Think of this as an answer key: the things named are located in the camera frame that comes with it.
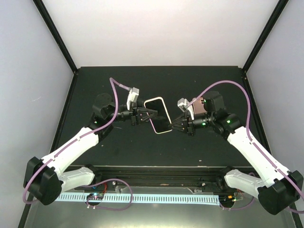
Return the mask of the gold rimmed phone case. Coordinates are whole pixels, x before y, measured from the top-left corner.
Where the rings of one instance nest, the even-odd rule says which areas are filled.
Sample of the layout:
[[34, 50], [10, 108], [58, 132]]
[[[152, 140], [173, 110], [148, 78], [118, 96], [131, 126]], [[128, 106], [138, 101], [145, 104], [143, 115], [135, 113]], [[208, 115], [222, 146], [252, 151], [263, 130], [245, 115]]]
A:
[[152, 128], [156, 134], [168, 133], [172, 131], [170, 127], [171, 118], [162, 97], [155, 97], [144, 102], [144, 107], [157, 111], [157, 115], [150, 119]]

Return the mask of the pink phone case with ring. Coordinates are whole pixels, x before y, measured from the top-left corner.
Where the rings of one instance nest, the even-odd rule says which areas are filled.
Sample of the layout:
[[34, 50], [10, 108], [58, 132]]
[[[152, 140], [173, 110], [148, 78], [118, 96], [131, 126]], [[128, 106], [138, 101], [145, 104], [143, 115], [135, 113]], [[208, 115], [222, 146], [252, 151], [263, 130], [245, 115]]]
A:
[[194, 110], [194, 114], [202, 114], [205, 113], [206, 110], [204, 108], [204, 99], [203, 97], [199, 97], [198, 99], [193, 99], [193, 110]]

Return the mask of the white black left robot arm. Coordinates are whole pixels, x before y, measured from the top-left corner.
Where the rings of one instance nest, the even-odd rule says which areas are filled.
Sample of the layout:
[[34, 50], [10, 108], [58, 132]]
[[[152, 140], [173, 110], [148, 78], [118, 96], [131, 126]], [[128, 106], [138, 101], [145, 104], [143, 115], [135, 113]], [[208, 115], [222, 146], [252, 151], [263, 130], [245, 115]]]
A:
[[113, 122], [130, 120], [132, 125], [141, 124], [155, 118], [158, 111], [144, 107], [136, 96], [129, 94], [127, 105], [118, 105], [118, 97], [107, 93], [99, 94], [93, 104], [89, 124], [68, 142], [54, 152], [39, 159], [31, 158], [26, 166], [23, 187], [43, 205], [54, 202], [58, 196], [70, 189], [88, 186], [92, 190], [102, 184], [101, 176], [93, 166], [85, 166], [75, 171], [66, 169], [90, 148], [96, 146], [109, 135]]

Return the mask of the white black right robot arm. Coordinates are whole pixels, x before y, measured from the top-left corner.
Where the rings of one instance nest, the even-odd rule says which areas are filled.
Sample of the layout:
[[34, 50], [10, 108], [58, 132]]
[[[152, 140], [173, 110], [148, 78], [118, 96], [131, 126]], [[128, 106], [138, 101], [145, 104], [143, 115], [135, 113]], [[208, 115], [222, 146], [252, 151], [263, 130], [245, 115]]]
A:
[[195, 113], [195, 100], [182, 98], [177, 106], [183, 114], [170, 127], [193, 136], [199, 128], [212, 127], [235, 147], [258, 173], [258, 177], [242, 173], [234, 168], [226, 168], [216, 179], [220, 191], [239, 189], [258, 199], [270, 214], [276, 215], [300, 199], [304, 177], [299, 171], [290, 171], [276, 160], [241, 123], [236, 114], [230, 114], [217, 91], [207, 92], [199, 98], [202, 113]]

